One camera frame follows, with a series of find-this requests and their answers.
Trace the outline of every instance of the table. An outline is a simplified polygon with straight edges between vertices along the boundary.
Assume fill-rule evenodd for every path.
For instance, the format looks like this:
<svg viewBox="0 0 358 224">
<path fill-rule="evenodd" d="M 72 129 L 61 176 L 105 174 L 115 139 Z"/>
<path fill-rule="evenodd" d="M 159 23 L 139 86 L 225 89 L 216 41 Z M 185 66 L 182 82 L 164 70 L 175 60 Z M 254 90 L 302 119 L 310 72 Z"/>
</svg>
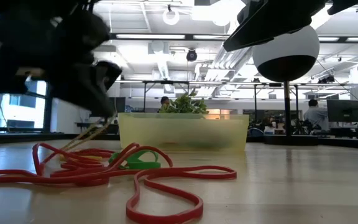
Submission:
<svg viewBox="0 0 358 224">
<path fill-rule="evenodd" d="M 67 141 L 49 141 L 61 147 Z M 1 144 L 0 169 L 34 171 L 34 143 Z M 118 149 L 116 141 L 91 141 L 83 147 Z M 40 157 L 49 152 L 41 150 Z M 237 180 L 162 179 L 199 195 L 207 224 L 358 223 L 358 149 L 269 146 L 248 143 L 247 156 L 210 152 L 169 152 L 175 166 L 214 164 L 238 171 Z M 49 169 L 56 169 L 57 161 Z M 125 202 L 133 193 L 131 176 L 107 186 L 55 189 L 26 184 L 0 185 L 0 223 L 133 223 Z M 138 209 L 156 215 L 190 208 L 185 201 L 142 187 Z"/>
</svg>

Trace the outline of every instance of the green plant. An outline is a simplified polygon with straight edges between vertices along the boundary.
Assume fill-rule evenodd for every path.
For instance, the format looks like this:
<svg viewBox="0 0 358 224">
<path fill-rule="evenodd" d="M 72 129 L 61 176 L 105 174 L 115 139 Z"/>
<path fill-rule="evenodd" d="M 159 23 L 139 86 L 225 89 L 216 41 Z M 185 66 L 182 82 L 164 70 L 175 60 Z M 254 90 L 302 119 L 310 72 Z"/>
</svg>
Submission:
<svg viewBox="0 0 358 224">
<path fill-rule="evenodd" d="M 208 114 L 206 105 L 204 104 L 204 98 L 201 100 L 192 100 L 191 97 L 195 96 L 193 91 L 190 95 L 187 93 L 177 98 L 175 101 L 170 100 L 169 105 L 163 105 L 160 109 L 160 113 L 194 113 L 194 114 Z"/>
</svg>

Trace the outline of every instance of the yellow plastic container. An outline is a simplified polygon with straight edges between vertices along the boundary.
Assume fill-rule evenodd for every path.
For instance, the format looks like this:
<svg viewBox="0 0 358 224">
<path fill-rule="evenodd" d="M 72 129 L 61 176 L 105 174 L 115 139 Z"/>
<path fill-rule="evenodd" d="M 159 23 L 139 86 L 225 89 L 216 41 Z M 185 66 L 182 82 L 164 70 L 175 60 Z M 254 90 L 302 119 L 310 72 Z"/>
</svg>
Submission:
<svg viewBox="0 0 358 224">
<path fill-rule="evenodd" d="M 132 142 L 173 151 L 244 152 L 248 115 L 119 113 L 121 147 Z"/>
</svg>

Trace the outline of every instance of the ceiling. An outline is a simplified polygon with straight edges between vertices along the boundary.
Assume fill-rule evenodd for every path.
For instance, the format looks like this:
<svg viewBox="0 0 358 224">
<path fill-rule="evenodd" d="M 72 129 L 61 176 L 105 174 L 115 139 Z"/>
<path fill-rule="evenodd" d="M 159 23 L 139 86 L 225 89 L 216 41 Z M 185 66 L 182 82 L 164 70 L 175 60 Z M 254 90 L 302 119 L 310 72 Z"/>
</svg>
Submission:
<svg viewBox="0 0 358 224">
<path fill-rule="evenodd" d="M 131 2 L 125 1 L 101 1 L 95 5 L 94 11 L 99 14 L 111 26 L 111 32 L 116 34 L 131 34 L 131 33 L 145 33 L 145 34 L 228 34 L 230 28 L 235 27 L 235 18 L 239 11 L 238 5 L 232 5 L 231 13 L 227 14 L 225 10 L 216 12 L 213 16 L 230 16 L 231 22 L 226 26 L 217 26 L 213 21 L 196 21 L 192 19 L 194 11 L 194 1 L 186 0 L 182 3 L 173 2 L 171 8 L 179 12 L 179 21 L 175 25 L 168 25 L 163 20 L 163 13 L 167 9 L 167 2 L 154 1 L 151 4 L 147 2 Z M 358 7 L 349 8 L 334 16 L 331 16 L 328 21 L 317 28 L 317 33 L 323 36 L 358 36 Z M 150 76 L 153 70 L 159 70 L 160 58 L 155 54 L 149 53 L 149 44 L 152 40 L 111 40 L 106 44 L 115 45 L 118 48 L 120 55 L 126 61 L 125 76 L 131 78 L 133 75 L 136 78 L 144 74 L 145 77 Z M 164 59 L 169 71 L 188 71 L 195 73 L 197 64 L 212 63 L 214 59 L 222 51 L 222 41 L 184 41 L 184 40 L 169 40 L 164 41 L 168 43 L 168 56 Z M 198 59 L 195 62 L 187 62 L 186 54 L 188 49 L 195 49 L 198 54 Z M 349 69 L 358 63 L 358 44 L 320 44 L 319 62 L 323 67 L 317 63 L 314 67 L 304 75 L 298 82 L 317 82 L 311 80 L 311 77 L 325 71 L 325 69 L 335 68 L 338 76 L 342 78 L 349 75 Z M 252 51 L 244 51 L 242 58 L 252 55 Z M 241 65 L 249 63 L 252 65 L 252 58 L 250 60 L 238 59 L 233 70 L 239 70 Z M 257 76 L 257 72 L 248 78 Z"/>
</svg>

